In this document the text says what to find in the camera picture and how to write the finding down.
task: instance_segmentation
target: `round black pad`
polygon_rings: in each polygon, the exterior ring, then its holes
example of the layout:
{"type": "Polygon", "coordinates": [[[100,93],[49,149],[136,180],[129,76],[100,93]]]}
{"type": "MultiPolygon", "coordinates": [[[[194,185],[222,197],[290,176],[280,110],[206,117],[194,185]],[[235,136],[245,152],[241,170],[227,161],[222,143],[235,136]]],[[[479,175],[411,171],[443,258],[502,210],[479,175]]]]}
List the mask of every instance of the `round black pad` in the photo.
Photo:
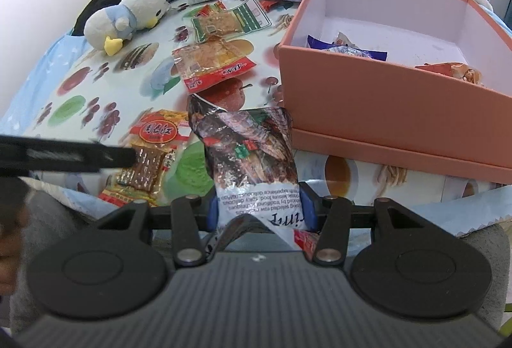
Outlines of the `round black pad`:
{"type": "Polygon", "coordinates": [[[27,278],[44,310],[101,320],[153,299],[166,283],[167,267],[157,251],[126,231],[89,228],[40,253],[27,278]]]}
{"type": "Polygon", "coordinates": [[[411,319],[447,319],[480,308],[491,284],[485,257],[432,228],[395,230],[362,250],[354,288],[370,304],[411,319]]]}

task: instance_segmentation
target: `pink box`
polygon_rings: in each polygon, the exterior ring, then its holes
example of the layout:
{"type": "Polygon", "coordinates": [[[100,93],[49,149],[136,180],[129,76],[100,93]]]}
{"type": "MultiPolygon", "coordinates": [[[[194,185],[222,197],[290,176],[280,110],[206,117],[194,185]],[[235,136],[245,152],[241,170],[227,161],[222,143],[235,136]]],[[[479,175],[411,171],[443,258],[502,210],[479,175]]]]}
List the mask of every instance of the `pink box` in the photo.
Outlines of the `pink box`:
{"type": "Polygon", "coordinates": [[[303,0],[279,61],[295,148],[512,183],[512,38],[473,0],[303,0]],[[339,31],[387,62],[306,47],[339,31]],[[414,69],[440,62],[484,86],[414,69]]]}

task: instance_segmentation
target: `person's leg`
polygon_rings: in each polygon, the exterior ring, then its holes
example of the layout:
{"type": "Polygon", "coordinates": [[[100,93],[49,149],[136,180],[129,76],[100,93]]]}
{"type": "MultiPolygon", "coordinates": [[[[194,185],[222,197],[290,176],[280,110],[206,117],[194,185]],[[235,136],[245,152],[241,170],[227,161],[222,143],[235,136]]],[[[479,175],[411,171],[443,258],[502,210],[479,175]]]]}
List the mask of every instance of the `person's leg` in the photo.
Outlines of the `person's leg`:
{"type": "Polygon", "coordinates": [[[11,296],[10,303],[12,333],[22,331],[41,315],[28,289],[27,265],[40,251],[87,225],[76,213],[45,192],[36,192],[28,204],[28,209],[30,223],[23,230],[24,248],[17,289],[11,296]]]}
{"type": "Polygon", "coordinates": [[[461,240],[480,251],[489,261],[492,282],[478,315],[491,327],[501,327],[508,287],[510,266],[510,243],[505,231],[498,225],[491,225],[470,233],[461,240]]]}

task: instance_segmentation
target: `stuffed penguin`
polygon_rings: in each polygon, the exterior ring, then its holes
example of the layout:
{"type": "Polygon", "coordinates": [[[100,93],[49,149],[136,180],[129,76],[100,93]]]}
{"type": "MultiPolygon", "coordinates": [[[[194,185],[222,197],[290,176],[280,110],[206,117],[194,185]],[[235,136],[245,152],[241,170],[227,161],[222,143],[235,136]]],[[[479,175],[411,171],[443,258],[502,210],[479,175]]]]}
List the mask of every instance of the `stuffed penguin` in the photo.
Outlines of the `stuffed penguin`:
{"type": "Polygon", "coordinates": [[[171,0],[121,0],[116,6],[95,12],[84,27],[84,36],[96,49],[112,56],[123,40],[131,40],[135,30],[151,29],[167,12],[171,0]]]}

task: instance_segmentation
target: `metal screw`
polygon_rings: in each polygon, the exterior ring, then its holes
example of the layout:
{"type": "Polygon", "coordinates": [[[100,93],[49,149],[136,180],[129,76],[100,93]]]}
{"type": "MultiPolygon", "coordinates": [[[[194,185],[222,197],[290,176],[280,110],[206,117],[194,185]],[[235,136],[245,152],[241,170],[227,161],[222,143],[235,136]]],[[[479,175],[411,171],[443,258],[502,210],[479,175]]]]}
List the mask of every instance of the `metal screw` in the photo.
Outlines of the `metal screw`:
{"type": "Polygon", "coordinates": [[[316,254],[318,260],[330,263],[331,261],[338,261],[341,258],[341,253],[334,248],[324,248],[316,254]]]}
{"type": "Polygon", "coordinates": [[[177,256],[181,261],[184,261],[185,263],[192,263],[193,261],[199,260],[202,254],[195,248],[185,248],[178,251],[177,256]]]}

